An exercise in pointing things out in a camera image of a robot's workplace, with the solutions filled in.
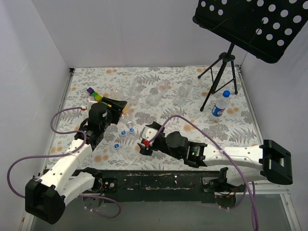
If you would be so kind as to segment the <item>clear bottle blue label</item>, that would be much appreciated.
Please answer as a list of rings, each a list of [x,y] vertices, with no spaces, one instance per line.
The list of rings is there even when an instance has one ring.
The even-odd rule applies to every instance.
[[[211,111],[211,115],[214,119],[218,119],[223,115],[223,112],[230,103],[230,91],[225,90],[220,96],[217,97],[216,102]]]

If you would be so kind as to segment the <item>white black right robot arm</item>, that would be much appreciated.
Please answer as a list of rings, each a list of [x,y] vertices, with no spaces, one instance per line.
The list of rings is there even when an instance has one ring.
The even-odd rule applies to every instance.
[[[151,156],[154,151],[160,151],[194,168],[227,167],[218,178],[218,187],[223,191],[246,181],[293,183],[291,153],[273,140],[264,140],[262,145],[220,150],[210,144],[190,141],[178,131],[165,135],[162,126],[153,122],[143,128],[138,145],[142,155]]]

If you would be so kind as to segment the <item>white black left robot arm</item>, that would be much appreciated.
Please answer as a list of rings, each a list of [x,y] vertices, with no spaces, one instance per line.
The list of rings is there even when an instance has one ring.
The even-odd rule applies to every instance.
[[[75,131],[66,154],[38,180],[30,180],[25,188],[25,209],[39,219],[56,223],[65,207],[85,191],[99,192],[102,174],[94,168],[85,168],[76,177],[77,167],[103,140],[106,129],[117,124],[126,101],[103,98],[100,103],[87,107],[88,117]]]

